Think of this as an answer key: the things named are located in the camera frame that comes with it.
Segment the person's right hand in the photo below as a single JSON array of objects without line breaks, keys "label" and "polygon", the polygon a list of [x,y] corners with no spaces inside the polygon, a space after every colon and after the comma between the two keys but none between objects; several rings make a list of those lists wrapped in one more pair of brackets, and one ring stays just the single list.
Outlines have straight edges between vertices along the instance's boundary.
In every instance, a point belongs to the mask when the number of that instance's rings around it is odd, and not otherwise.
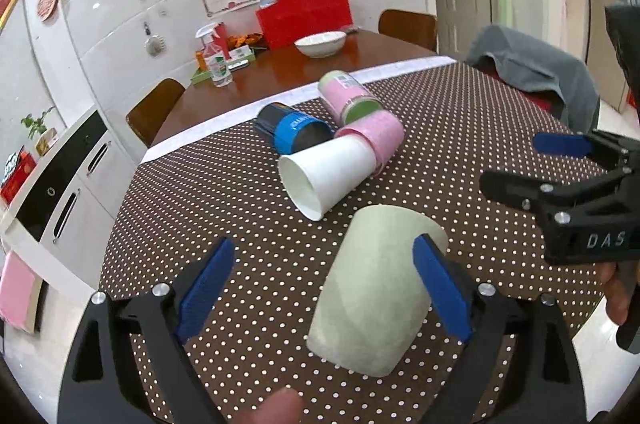
[{"label": "person's right hand", "polygon": [[606,299],[606,314],[616,326],[622,326],[628,317],[630,295],[623,284],[618,265],[614,262],[599,262],[596,273]]}]

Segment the person's left thumb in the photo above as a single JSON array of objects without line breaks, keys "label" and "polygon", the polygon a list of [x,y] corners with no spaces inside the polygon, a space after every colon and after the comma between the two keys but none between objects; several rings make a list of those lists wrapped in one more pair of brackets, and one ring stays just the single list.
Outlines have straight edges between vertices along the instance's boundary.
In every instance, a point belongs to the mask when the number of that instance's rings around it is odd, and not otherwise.
[{"label": "person's left thumb", "polygon": [[296,390],[285,387],[269,396],[257,409],[235,415],[233,423],[297,424],[303,413],[303,399]]}]

